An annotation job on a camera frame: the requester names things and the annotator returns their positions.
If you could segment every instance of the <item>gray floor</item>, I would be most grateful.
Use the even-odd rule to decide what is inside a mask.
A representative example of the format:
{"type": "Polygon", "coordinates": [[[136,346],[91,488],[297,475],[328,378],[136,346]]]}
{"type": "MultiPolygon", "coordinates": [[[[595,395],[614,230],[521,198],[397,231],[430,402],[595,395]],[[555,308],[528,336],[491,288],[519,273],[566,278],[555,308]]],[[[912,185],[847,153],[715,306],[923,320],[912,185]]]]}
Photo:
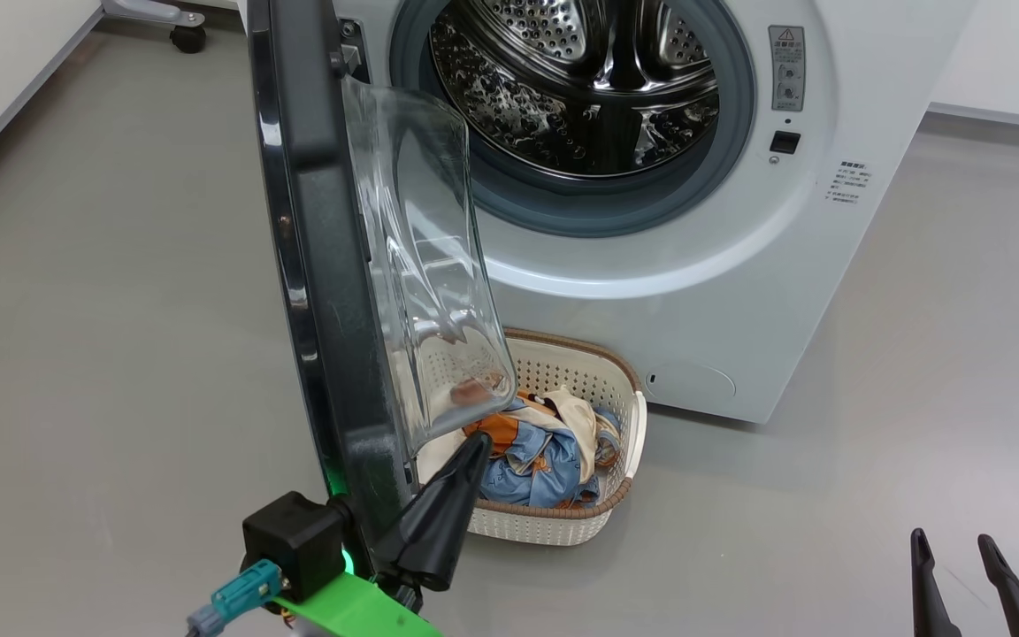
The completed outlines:
{"type": "MultiPolygon", "coordinates": [[[[238,523],[322,495],[245,41],[106,24],[0,138],[0,634],[181,634],[238,523]]],[[[446,634],[910,632],[926,527],[967,637],[1019,573],[1019,128],[927,117],[772,422],[655,416],[591,543],[471,537],[446,634]]],[[[255,614],[229,634],[283,634],[255,614]]]]}

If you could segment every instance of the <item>washing machine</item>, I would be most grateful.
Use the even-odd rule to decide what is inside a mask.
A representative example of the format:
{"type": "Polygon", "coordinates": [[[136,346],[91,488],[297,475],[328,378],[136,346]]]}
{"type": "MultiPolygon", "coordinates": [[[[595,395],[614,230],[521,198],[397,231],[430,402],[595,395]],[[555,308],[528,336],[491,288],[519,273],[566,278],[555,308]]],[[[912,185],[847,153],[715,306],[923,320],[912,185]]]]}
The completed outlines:
{"type": "Polygon", "coordinates": [[[466,118],[501,324],[619,352],[652,403],[756,423],[974,4],[324,1],[338,44],[286,34],[282,56],[466,118]]]}

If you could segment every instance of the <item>caster wheel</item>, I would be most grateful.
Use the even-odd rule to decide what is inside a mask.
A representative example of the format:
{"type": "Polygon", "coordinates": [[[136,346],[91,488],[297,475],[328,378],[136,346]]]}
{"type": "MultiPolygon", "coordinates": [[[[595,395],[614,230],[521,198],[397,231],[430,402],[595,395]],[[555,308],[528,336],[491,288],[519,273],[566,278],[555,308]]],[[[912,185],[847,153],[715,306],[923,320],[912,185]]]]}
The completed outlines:
{"type": "Polygon", "coordinates": [[[184,53],[199,53],[207,44],[207,32],[202,25],[177,25],[171,30],[171,44],[184,53]]]}

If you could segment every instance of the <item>laundry basket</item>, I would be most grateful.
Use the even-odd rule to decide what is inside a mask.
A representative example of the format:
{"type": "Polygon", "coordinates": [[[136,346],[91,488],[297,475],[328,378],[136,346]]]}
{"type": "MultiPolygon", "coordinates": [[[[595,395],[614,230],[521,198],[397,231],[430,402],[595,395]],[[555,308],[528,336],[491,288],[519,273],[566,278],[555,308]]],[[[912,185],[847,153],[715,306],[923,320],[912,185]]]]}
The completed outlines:
{"type": "Polygon", "coordinates": [[[566,385],[574,395],[614,414],[621,424],[621,456],[601,476],[600,499],[594,507],[541,509],[478,499],[469,531],[533,544],[581,544],[603,528],[640,466],[647,403],[639,379],[619,356],[591,343],[513,329],[506,329],[506,342],[522,390],[541,393],[566,385]]]}

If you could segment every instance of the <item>transparent glass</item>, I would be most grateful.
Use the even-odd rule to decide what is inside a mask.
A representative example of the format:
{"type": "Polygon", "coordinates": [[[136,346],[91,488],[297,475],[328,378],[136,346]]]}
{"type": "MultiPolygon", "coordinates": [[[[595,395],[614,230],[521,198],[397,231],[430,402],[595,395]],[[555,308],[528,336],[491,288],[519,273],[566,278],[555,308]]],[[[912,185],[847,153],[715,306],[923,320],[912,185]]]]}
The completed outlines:
{"type": "Polygon", "coordinates": [[[353,79],[343,93],[369,271],[414,456],[505,408],[518,378],[482,262],[466,120],[424,93],[353,79]]]}

